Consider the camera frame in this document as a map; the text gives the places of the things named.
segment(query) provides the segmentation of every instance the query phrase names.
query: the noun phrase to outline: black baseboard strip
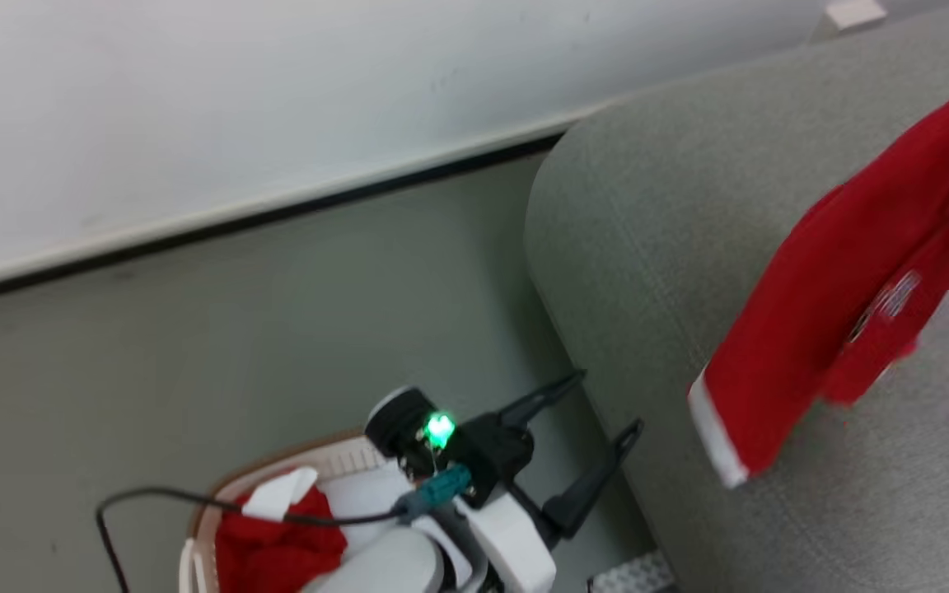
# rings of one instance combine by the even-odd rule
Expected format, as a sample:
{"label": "black baseboard strip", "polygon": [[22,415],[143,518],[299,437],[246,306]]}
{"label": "black baseboard strip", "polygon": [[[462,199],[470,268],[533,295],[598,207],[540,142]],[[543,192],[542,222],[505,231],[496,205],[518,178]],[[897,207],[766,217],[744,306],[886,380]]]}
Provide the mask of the black baseboard strip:
{"label": "black baseboard strip", "polygon": [[448,164],[434,166],[432,169],[410,173],[395,177],[393,180],[379,181],[379,183],[364,185],[364,187],[347,190],[332,195],[326,195],[323,198],[308,200],[308,202],[295,203],[292,206],[278,208],[267,212],[251,215],[251,217],[237,218],[235,221],[221,222],[221,224],[205,226],[204,228],[176,234],[176,236],[167,236],[163,239],[148,241],[133,247],[117,249],[101,255],[95,255],[93,258],[79,259],[75,262],[53,266],[45,270],[38,270],[34,273],[19,275],[19,277],[7,278],[0,281],[0,294],[14,292],[22,288],[30,288],[43,284],[43,282],[52,282],[68,278],[72,275],[87,273],[87,271],[98,268],[113,266],[128,262],[132,259],[147,258],[149,255],[162,253],[178,247],[185,247],[200,241],[217,239],[229,234],[243,232],[259,228],[259,226],[272,224],[272,222],[286,221],[286,219],[301,217],[304,214],[320,212],[328,208],[343,206],[346,203],[361,202],[363,199],[376,198],[376,196],[403,190],[412,187],[412,185],[426,184],[430,181],[444,180],[446,177],[460,175],[485,169],[486,166],[500,165],[504,162],[515,161],[517,158],[530,156],[545,152],[551,149],[559,141],[562,134],[554,134],[547,138],[539,138],[521,143],[513,147],[494,150],[485,154],[479,154],[460,161],[448,162]]}

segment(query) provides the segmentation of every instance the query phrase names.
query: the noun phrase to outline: gray sofa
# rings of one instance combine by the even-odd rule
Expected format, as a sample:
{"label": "gray sofa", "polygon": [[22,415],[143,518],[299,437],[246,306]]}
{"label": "gray sofa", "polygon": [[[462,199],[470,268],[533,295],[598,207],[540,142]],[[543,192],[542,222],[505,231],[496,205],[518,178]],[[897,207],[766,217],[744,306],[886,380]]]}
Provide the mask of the gray sofa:
{"label": "gray sofa", "polygon": [[532,190],[531,274],[685,591],[949,591],[949,300],[854,409],[727,491],[685,393],[788,229],[949,99],[949,8],[659,87],[576,125]]}

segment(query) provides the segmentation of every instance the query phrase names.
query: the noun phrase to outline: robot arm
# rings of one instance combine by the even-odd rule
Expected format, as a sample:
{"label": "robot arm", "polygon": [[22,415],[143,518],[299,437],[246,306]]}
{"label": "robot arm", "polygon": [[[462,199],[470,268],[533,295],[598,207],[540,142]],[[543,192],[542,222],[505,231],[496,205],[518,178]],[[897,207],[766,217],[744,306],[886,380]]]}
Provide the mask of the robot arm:
{"label": "robot arm", "polygon": [[[368,439],[383,455],[398,459],[410,481],[441,481],[452,488],[453,478],[462,476],[466,487],[451,503],[460,524],[452,533],[460,539],[463,534],[456,533],[458,529],[470,533],[479,548],[475,555],[483,555],[490,573],[497,575],[508,593],[550,590],[556,573],[551,549],[580,530],[603,487],[620,469],[643,431],[643,421],[632,421],[610,443],[598,463],[565,492],[538,507],[515,482],[534,454],[528,423],[559,402],[583,378],[584,371],[577,371],[497,412],[483,413],[460,424],[440,412],[417,388],[410,387],[380,402],[366,426]],[[444,474],[453,476],[446,479]],[[432,499],[424,506],[436,507],[438,503],[441,500]]]}

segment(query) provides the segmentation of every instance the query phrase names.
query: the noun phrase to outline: white cuff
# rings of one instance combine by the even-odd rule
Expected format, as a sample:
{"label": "white cuff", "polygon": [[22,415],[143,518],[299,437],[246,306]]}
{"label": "white cuff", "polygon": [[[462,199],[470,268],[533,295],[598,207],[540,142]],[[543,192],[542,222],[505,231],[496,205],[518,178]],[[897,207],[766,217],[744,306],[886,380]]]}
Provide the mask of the white cuff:
{"label": "white cuff", "polygon": [[289,507],[305,498],[316,481],[316,469],[300,468],[263,482],[251,493],[251,498],[242,507],[241,514],[279,523],[283,521]]}
{"label": "white cuff", "polygon": [[734,443],[727,436],[727,429],[716,413],[713,398],[705,386],[705,371],[701,371],[698,380],[690,386],[690,393],[686,402],[690,406],[690,416],[694,420],[694,427],[698,429],[701,444],[705,447],[709,461],[719,474],[724,487],[734,488],[749,478],[749,470],[738,458]]}

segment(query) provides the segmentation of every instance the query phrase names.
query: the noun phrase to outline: laundry basket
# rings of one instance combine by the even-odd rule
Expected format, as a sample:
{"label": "laundry basket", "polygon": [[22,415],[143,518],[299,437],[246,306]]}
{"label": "laundry basket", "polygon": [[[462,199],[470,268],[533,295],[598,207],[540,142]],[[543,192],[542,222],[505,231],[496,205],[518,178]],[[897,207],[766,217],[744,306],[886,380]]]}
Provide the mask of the laundry basket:
{"label": "laundry basket", "polygon": [[[211,494],[218,499],[235,500],[261,482],[302,465],[316,469],[319,474],[317,483],[322,484],[335,478],[370,472],[387,463],[362,432],[355,429],[255,463],[226,477],[212,489]],[[193,514],[189,538],[181,550],[178,567],[180,593],[218,593],[214,540],[221,522],[222,510],[219,509],[201,507]]]}

